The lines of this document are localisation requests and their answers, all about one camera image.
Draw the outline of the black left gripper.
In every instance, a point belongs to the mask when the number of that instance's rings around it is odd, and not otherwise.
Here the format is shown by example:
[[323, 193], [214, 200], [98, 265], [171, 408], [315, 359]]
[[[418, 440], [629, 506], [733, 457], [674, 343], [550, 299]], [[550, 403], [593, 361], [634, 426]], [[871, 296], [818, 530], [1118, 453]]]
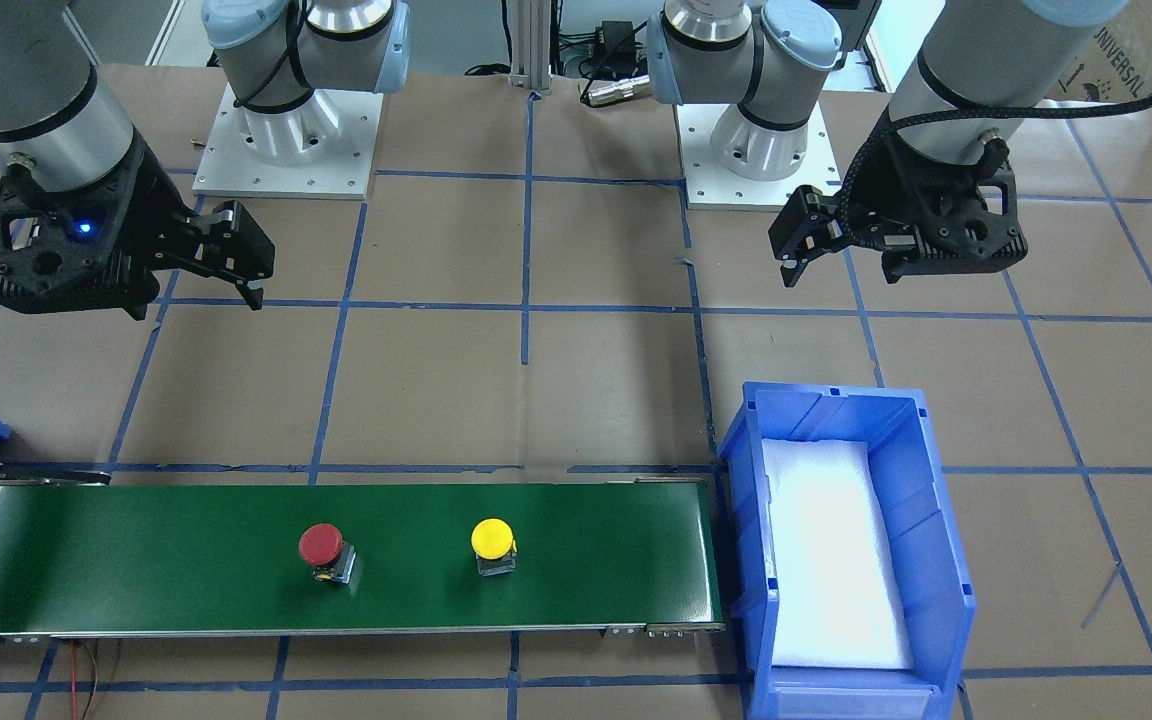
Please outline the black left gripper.
[[915, 150], [884, 111], [852, 164], [851, 188], [827, 195], [799, 184], [771, 223], [768, 238], [785, 287], [826, 253], [890, 234], [890, 256], [1011, 255], [1010, 149], [996, 128], [967, 146], [973, 161], [938, 161]]

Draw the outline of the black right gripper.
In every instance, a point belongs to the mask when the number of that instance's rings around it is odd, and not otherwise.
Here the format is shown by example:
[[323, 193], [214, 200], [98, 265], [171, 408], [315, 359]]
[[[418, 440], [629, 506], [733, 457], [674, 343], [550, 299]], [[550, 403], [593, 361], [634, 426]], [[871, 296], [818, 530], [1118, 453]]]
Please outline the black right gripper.
[[31, 262], [36, 313], [120, 309], [141, 323], [160, 291], [150, 260], [166, 236], [174, 268], [218, 278], [236, 287], [251, 310], [262, 309], [262, 283], [274, 274], [274, 242], [241, 200], [188, 217], [179, 188], [141, 132], [132, 132], [131, 147], [104, 179], [52, 200], [55, 209], [37, 218], [31, 232], [41, 241]]

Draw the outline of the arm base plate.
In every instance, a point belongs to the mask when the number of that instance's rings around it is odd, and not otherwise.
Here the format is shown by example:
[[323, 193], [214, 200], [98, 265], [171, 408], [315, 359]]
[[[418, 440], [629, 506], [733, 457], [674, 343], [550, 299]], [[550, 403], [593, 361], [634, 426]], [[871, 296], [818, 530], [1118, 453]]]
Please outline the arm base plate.
[[364, 200], [384, 94], [317, 90], [300, 108], [236, 108], [227, 88], [198, 162], [197, 194], [234, 199]]
[[735, 105], [681, 105], [675, 114], [690, 209], [778, 211], [801, 185], [829, 195], [842, 183], [818, 106], [791, 131], [755, 126]]

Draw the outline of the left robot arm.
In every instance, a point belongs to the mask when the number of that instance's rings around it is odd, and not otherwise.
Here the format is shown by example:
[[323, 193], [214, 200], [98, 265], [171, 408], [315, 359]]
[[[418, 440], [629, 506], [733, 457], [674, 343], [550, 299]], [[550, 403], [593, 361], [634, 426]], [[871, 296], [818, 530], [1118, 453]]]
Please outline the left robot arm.
[[[786, 286], [850, 247], [884, 278], [1005, 272], [1028, 255], [1011, 135], [1121, 1], [943, 1], [915, 26], [905, 65], [879, 50], [890, 99], [835, 191], [799, 185], [768, 236]], [[826, 78], [878, 1], [667, 1], [646, 22], [659, 103], [723, 109], [713, 150], [732, 173], [791, 176]]]

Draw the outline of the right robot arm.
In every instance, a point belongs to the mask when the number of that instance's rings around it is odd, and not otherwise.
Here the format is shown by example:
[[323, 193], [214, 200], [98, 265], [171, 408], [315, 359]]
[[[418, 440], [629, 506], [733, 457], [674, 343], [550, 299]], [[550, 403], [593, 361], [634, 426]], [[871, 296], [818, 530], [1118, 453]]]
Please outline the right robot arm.
[[[276, 250], [241, 197], [364, 195], [408, 36], [404, 1], [0, 1], [0, 306], [141, 320], [183, 270], [259, 310]], [[183, 199], [104, 60], [223, 69], [195, 182], [219, 179], [215, 209]]]

